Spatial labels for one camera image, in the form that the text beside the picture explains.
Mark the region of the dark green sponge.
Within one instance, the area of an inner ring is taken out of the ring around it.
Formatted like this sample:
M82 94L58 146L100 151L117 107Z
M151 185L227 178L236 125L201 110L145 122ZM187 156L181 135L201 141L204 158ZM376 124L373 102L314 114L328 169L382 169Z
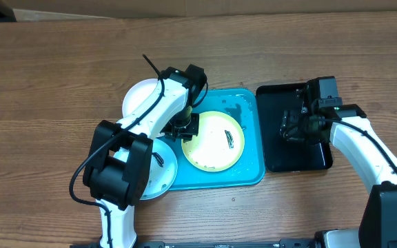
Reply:
M303 114L300 110L285 110L280 126L280 135L291 142L303 142L304 134L300 128Z

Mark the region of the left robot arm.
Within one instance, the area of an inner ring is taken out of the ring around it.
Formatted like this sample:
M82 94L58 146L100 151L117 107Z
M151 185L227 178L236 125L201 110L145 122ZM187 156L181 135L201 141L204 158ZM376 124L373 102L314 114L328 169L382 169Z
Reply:
M134 207L150 177L154 139L190 141L199 132L194 103L207 85L203 68L181 71L168 67L157 73L152 93L131 114L113 123L101 121L88 157L79 172L99 208L102 236L97 247L135 247Z

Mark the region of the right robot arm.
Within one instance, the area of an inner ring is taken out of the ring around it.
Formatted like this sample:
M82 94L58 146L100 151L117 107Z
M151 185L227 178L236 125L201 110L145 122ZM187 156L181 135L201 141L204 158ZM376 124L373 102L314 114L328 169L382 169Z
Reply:
M332 76L296 89L300 111L286 110L281 135L287 141L332 144L350 162L369 192L360 225L316 234L318 247L397 247L397 157L356 104L345 105Z

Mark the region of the yellow green plate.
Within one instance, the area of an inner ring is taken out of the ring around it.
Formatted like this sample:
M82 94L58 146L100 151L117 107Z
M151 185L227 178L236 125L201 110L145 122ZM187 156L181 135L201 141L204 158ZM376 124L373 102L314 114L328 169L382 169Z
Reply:
M198 134L181 143L186 159L205 172L229 169L241 157L244 146L245 137L238 122L217 111L200 113Z

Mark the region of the light blue plate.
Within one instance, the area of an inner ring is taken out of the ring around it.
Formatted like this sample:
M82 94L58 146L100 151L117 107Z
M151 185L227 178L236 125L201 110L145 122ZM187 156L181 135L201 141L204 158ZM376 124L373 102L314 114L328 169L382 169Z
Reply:
M177 175L173 150L157 138L153 140L152 150L147 145L133 144L131 150L121 148L114 157L125 163L121 179L128 184L125 199L129 204L164 195Z

